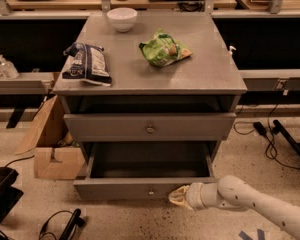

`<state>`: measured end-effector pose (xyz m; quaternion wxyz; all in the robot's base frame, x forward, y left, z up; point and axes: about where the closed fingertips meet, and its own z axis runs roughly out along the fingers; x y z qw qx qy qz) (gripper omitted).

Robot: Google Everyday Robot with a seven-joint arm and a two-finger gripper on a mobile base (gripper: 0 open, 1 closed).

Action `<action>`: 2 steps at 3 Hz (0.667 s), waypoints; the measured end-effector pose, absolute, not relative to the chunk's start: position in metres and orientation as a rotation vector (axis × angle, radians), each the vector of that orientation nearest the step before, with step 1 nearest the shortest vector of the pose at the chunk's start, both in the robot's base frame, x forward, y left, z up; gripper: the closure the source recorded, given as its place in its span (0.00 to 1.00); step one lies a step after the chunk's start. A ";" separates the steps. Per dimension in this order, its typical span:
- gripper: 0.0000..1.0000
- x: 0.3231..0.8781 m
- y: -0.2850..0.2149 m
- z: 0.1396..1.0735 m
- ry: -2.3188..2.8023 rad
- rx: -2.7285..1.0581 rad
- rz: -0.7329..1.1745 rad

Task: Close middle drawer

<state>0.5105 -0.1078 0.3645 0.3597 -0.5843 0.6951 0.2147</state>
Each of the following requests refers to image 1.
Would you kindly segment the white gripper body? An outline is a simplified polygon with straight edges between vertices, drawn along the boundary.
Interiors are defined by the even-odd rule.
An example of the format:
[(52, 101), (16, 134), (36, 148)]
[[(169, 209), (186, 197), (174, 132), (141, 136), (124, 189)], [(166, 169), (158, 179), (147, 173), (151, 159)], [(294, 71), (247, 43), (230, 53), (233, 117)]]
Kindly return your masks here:
[(193, 210), (219, 208), (223, 202), (216, 183), (192, 183), (186, 191), (185, 200)]

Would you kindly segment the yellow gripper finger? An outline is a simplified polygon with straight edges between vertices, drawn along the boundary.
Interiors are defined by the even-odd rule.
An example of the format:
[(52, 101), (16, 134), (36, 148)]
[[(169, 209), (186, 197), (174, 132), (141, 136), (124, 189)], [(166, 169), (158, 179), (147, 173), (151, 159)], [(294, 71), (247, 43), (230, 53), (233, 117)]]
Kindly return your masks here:
[(186, 193), (187, 193), (188, 188), (189, 188), (188, 185), (183, 185), (183, 186), (173, 190), (168, 195), (169, 201), (176, 206), (189, 209), (190, 206), (189, 206), (188, 202), (186, 201)]

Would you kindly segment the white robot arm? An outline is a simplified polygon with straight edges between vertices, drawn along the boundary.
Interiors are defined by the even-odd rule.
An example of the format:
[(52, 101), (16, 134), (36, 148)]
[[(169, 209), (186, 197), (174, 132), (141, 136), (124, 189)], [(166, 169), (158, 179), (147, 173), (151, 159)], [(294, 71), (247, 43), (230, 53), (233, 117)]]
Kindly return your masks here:
[(194, 211), (249, 208), (300, 240), (300, 207), (264, 194), (236, 176), (227, 175), (213, 183), (183, 185), (169, 194), (169, 201)]

